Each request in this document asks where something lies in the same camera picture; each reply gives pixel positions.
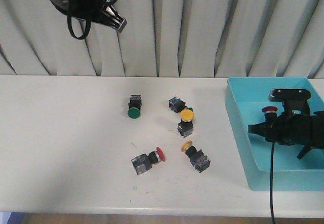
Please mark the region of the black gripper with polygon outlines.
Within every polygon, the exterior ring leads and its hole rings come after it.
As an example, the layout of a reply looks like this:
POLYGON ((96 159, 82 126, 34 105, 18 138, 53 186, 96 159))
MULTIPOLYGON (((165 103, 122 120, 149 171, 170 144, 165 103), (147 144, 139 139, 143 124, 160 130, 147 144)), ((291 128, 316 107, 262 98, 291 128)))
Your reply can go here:
POLYGON ((297 155, 298 159, 302 159, 309 151, 316 149, 315 122, 316 116, 277 116, 272 122, 248 125, 248 133, 284 146, 302 145, 297 155))
POLYGON ((54 7, 64 15, 80 20, 90 18, 92 22, 109 26, 122 33, 127 20, 107 0, 50 0, 54 7))

